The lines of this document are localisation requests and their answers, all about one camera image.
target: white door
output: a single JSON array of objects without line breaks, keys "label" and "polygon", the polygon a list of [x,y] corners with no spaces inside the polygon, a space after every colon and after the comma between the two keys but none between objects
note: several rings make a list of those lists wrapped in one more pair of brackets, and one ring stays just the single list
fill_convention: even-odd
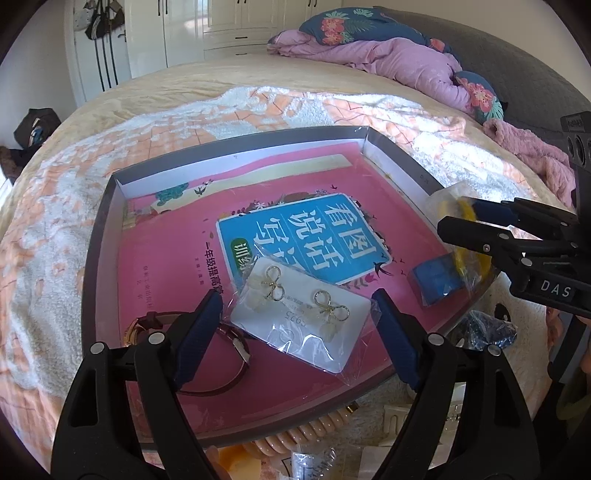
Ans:
[{"label": "white door", "polygon": [[242,0],[202,1],[204,32],[240,28]]},{"label": "white door", "polygon": [[242,5],[242,28],[277,28],[278,0],[238,1]]},{"label": "white door", "polygon": [[341,8],[343,6],[342,0],[311,0],[312,1],[312,17],[314,15],[321,14],[334,10],[335,8]]},{"label": "white door", "polygon": [[285,0],[283,30],[298,30],[311,17],[314,0]]},{"label": "white door", "polygon": [[197,35],[197,0],[162,1],[168,66],[203,61],[203,43]]},{"label": "white door", "polygon": [[167,67],[164,2],[165,0],[125,0],[125,31],[132,78]]}]

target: white card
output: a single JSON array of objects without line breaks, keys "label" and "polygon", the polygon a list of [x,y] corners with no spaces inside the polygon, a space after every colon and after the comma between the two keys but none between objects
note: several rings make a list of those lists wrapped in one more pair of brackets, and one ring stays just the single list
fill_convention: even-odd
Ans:
[{"label": "white card", "polygon": [[[335,308],[330,321],[328,298],[320,291],[328,292]],[[337,374],[345,368],[370,310],[370,299],[262,257],[230,320],[279,351]]]}]

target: silver screw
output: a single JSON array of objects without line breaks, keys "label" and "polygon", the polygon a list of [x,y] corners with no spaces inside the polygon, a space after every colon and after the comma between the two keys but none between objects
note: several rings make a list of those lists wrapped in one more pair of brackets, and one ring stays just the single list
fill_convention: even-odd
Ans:
[{"label": "silver screw", "polygon": [[501,349],[499,347],[497,347],[494,343],[490,344],[488,346],[487,350],[492,356],[500,356],[501,355]]},{"label": "silver screw", "polygon": [[154,332],[148,337],[148,341],[152,345],[159,345],[160,343],[164,342],[164,334],[162,332]]},{"label": "silver screw", "polygon": [[439,335],[438,333],[432,333],[431,335],[429,335],[428,339],[429,339],[429,343],[431,345],[437,345],[437,346],[443,345],[443,342],[445,341],[443,339],[443,337],[441,335]]},{"label": "silver screw", "polygon": [[105,344],[103,342],[96,342],[90,347],[90,353],[93,355],[98,355],[105,349]]}]

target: bed sheet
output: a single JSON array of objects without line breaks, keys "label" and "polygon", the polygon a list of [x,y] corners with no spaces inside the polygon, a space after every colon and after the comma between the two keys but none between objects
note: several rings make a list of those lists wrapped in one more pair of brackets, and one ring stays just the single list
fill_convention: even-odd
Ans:
[{"label": "bed sheet", "polygon": [[334,124],[371,125],[444,185],[469,179],[487,199],[560,206],[466,115],[347,67],[261,55],[175,67],[108,91],[54,133],[0,212],[0,408],[44,466],[82,357],[83,266],[111,172],[221,138]]}]

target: pink book cover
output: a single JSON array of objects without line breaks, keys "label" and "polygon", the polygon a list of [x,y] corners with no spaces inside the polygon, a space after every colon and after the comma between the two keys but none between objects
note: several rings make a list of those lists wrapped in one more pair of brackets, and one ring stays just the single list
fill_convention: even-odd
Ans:
[{"label": "pink book cover", "polygon": [[[360,295],[386,289],[427,331],[466,302],[459,292],[422,306],[410,271],[447,251],[391,179],[349,142],[274,155],[130,200],[118,264],[121,337],[148,311],[193,311],[210,288],[228,305],[257,245]],[[370,328],[359,381],[390,363]],[[197,434],[264,422],[346,388],[260,340],[247,342],[251,365],[235,387],[215,397],[179,396]],[[216,335],[183,388],[220,387],[240,365],[231,344]]]}]

